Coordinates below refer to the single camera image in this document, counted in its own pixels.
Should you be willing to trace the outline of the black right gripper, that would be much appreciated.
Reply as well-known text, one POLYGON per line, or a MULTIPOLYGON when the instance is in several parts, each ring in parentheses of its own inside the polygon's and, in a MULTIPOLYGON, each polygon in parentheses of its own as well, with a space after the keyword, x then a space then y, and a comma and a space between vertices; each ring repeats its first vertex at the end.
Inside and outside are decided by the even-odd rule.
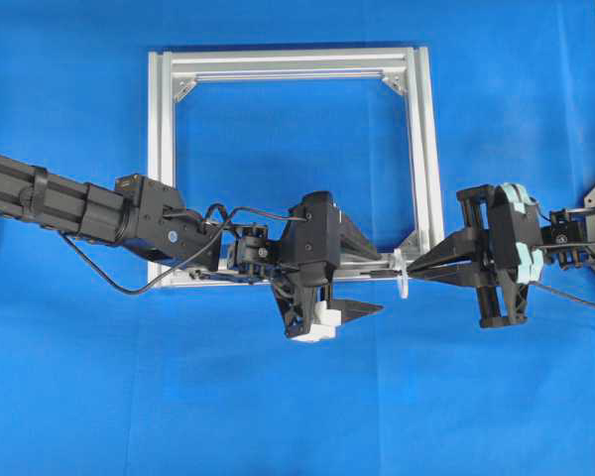
POLYGON ((519 325, 528 320, 528 286, 517 285, 509 273, 496 270, 491 228, 486 228, 482 213, 483 205, 493 203, 494 193, 495 188, 487 184, 458 191, 465 227, 408 265, 410 278, 475 288, 481 328, 519 325))

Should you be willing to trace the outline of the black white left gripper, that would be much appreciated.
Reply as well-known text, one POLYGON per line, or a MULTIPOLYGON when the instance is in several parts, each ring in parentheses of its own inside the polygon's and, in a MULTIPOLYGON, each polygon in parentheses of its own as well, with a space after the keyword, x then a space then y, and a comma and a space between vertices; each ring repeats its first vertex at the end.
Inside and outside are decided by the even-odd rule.
MULTIPOLYGON (((381 254, 358 226, 341 209, 335 209, 334 263, 339 266, 344 254, 368 261, 378 261, 381 254)), ((315 343, 332 339, 336 329, 349 321, 383 309, 352 299, 331 299, 331 267, 315 267, 309 284, 298 270, 279 268, 271 278, 272 293, 279 307, 285 337, 299 342, 315 343)))

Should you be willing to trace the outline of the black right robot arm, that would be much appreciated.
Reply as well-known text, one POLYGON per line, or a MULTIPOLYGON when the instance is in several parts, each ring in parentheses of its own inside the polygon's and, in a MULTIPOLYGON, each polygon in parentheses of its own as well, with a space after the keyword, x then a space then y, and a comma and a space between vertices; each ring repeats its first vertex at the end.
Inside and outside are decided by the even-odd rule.
POLYGON ((545 266, 595 270, 595 205, 561 209, 541 225, 538 202, 518 183, 484 184, 457 193, 464 221, 413 261, 413 279, 472 288, 483 328, 527 321, 530 286, 545 266))

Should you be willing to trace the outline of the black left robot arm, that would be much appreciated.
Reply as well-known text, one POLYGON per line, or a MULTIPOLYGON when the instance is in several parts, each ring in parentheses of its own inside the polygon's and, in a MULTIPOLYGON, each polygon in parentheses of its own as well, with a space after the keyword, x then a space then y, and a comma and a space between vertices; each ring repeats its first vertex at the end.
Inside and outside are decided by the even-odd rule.
POLYGON ((333 278, 344 255, 375 260, 375 246, 327 191, 305 195, 282 216, 280 238, 269 235, 271 214, 238 223, 219 203, 204 213, 180 192, 142 175, 113 188, 79 183, 0 155, 0 215, 55 231, 65 243, 121 247, 167 274, 201 280, 270 285, 288 339, 331 339, 342 324, 376 313, 375 304, 337 298, 333 278))

